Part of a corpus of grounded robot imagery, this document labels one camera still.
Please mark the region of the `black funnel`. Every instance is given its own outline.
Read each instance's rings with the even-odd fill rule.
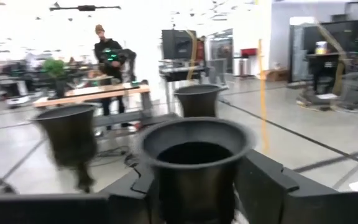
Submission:
[[[178,97],[185,118],[216,117],[216,100],[221,88],[217,85],[192,85],[173,92]]]
[[[44,111],[33,119],[46,130],[56,164],[74,168],[78,173],[78,187],[85,191],[92,183],[87,162],[98,150],[93,131],[94,109],[90,104],[62,106]]]
[[[184,118],[146,129],[139,144],[166,223],[232,223],[234,177],[254,148],[251,131],[223,119]]]

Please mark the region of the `potted plant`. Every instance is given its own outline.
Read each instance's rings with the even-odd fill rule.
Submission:
[[[56,98],[65,96],[67,74],[65,73],[65,63],[62,60],[48,58],[44,62],[44,70],[55,80]]]

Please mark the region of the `cardboard box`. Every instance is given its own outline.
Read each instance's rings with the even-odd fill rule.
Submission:
[[[279,82],[279,81],[287,81],[288,76],[290,75],[288,70],[280,69],[280,70],[265,70],[264,76],[261,76],[261,79],[266,80],[268,82]]]

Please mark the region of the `yellow pole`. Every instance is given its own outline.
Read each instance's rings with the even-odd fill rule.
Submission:
[[[259,6],[259,0],[255,0],[255,5]],[[256,10],[259,10],[259,17],[262,17],[262,10],[259,7],[257,7]],[[260,76],[260,113],[262,117],[262,153],[264,155],[269,153],[269,136],[267,133],[267,112],[266,112],[266,102],[265,102],[265,72],[263,68],[263,52],[262,52],[262,38],[259,37],[258,39],[258,61],[259,61],[259,76]]]

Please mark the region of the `funnel rim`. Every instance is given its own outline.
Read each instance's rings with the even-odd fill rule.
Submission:
[[[47,111],[50,112],[50,111],[55,111],[55,110],[61,110],[62,108],[70,108],[70,107],[75,107],[75,106],[90,106],[90,108],[87,109],[87,110],[80,111],[80,112],[78,112],[78,113],[73,113],[73,114],[71,114],[70,116],[77,115],[77,114],[84,113],[84,112],[88,112],[88,111],[90,111],[90,110],[94,110],[95,107],[96,107],[96,106],[95,106],[94,104],[92,104],[92,103],[78,103],[78,104],[74,104],[74,105],[59,106],[59,107],[56,107],[56,108],[49,109],[49,110],[47,110]],[[37,118],[38,116],[40,116],[41,114],[46,113],[47,111],[43,111],[42,113],[35,115],[33,118],[31,118],[31,119],[29,119],[29,120],[30,120],[30,121],[44,121],[44,120],[52,119],[52,118]],[[54,117],[53,119],[65,118],[65,117],[67,117],[67,115],[56,116],[56,117]]]
[[[216,91],[220,91],[221,87],[218,85],[213,85],[213,84],[201,84],[201,85],[190,85],[190,86],[184,86],[184,87],[180,87],[177,88],[176,90],[173,91],[174,95],[194,95],[195,93],[178,93],[178,90],[183,90],[183,89],[188,89],[188,88],[194,88],[194,86],[213,86],[216,87],[216,90],[210,90],[210,91],[204,91],[202,93],[197,93],[197,94],[207,94],[207,93],[214,93]]]
[[[202,163],[202,164],[173,164],[173,163],[169,163],[169,162],[164,162],[164,161],[160,161],[160,160],[154,158],[153,156],[151,156],[149,153],[147,153],[144,150],[143,142],[144,142],[144,139],[146,136],[148,136],[150,133],[152,133],[156,129],[159,129],[164,126],[169,126],[169,125],[173,125],[176,123],[180,123],[180,122],[183,122],[184,120],[189,121],[189,122],[211,121],[211,122],[216,122],[216,123],[229,124],[230,126],[241,131],[241,133],[244,135],[244,139],[247,140],[246,145],[242,148],[241,151],[239,151],[236,154],[233,154],[232,156],[230,156],[228,158],[221,159],[221,160],[214,161],[214,162]],[[191,118],[182,118],[182,119],[176,119],[176,120],[172,120],[172,121],[166,121],[166,122],[163,122],[160,124],[155,124],[155,125],[147,128],[141,135],[140,141],[138,141],[137,148],[140,149],[140,155],[146,160],[146,163],[152,164],[153,166],[156,166],[156,167],[165,167],[165,168],[169,168],[169,169],[203,169],[203,168],[207,168],[207,167],[220,166],[223,164],[237,161],[241,157],[246,155],[249,151],[253,150],[255,145],[256,145],[255,134],[248,127],[241,126],[240,124],[238,124],[236,122],[229,121],[226,119],[219,119],[219,118],[212,118],[212,117],[191,117]]]

